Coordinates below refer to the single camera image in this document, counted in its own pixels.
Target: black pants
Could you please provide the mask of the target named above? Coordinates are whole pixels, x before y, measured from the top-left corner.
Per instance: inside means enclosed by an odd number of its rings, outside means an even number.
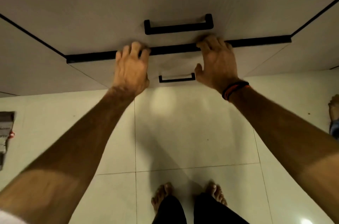
[[[194,205],[194,224],[206,223],[248,224],[238,214],[217,202],[209,194],[201,193]],[[161,202],[153,224],[186,224],[184,210],[176,197],[167,196]]]

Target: black handle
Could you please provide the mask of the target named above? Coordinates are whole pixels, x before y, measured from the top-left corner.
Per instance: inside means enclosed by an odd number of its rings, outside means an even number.
[[[174,26],[156,26],[154,28],[151,28],[150,20],[147,19],[144,21],[145,34],[154,35],[154,34],[177,33],[177,32],[185,32],[185,31],[197,31],[197,30],[212,29],[214,27],[212,14],[206,14],[205,21],[206,22],[204,23],[184,24],[184,25],[174,25]]]
[[[177,78],[177,79],[168,79],[162,80],[162,76],[159,76],[159,83],[172,83],[172,82],[182,82],[182,81],[193,81],[195,80],[195,74],[191,73],[192,77],[188,78]]]

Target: bare foot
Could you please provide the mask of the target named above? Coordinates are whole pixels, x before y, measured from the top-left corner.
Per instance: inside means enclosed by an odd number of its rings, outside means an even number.
[[[221,187],[216,185],[213,181],[210,181],[206,187],[206,194],[210,194],[217,202],[227,206],[226,199],[222,193]]]
[[[332,100],[328,104],[329,117],[331,121],[339,119],[339,94],[332,97]]]
[[[159,186],[158,190],[155,192],[155,196],[151,199],[155,214],[158,213],[159,206],[161,202],[173,192],[173,187],[170,182],[165,185]]]

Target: bracelet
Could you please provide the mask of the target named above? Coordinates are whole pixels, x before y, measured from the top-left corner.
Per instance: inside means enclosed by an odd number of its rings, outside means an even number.
[[[249,83],[246,81],[238,81],[238,82],[232,83],[227,86],[227,88],[222,92],[221,95],[225,100],[228,101],[230,98],[230,95],[233,92],[238,91],[239,89],[243,87],[249,87]]]

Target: shirt sleeve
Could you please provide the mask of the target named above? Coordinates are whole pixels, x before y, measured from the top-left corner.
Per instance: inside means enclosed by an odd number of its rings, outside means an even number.
[[[0,210],[0,223],[1,224],[27,224],[22,219],[14,215]]]

